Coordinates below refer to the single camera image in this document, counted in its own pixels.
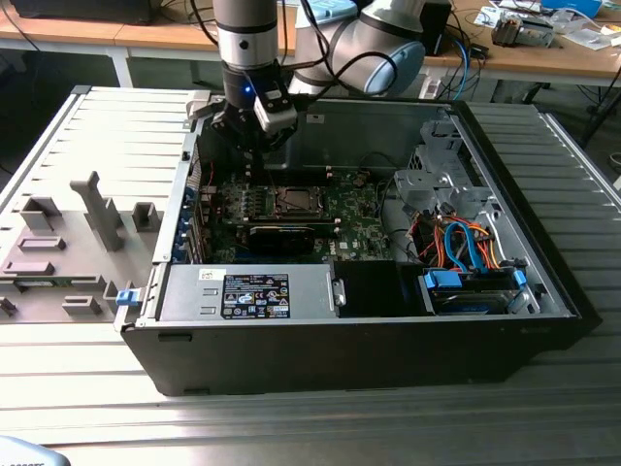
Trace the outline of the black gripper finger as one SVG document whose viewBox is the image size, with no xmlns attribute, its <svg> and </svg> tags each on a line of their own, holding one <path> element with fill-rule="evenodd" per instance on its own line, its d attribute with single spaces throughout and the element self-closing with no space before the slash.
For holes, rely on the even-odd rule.
<svg viewBox="0 0 621 466">
<path fill-rule="evenodd" d="M 225 107 L 212 120 L 212 130 L 223 141 L 222 165 L 258 177 L 258 121 L 252 110 Z"/>
<path fill-rule="evenodd" d="M 267 165 L 281 152 L 287 141 L 297 131 L 297 124 L 280 129 L 275 133 L 259 134 L 258 146 L 256 150 L 256 179 L 264 180 L 268 176 Z"/>
</svg>

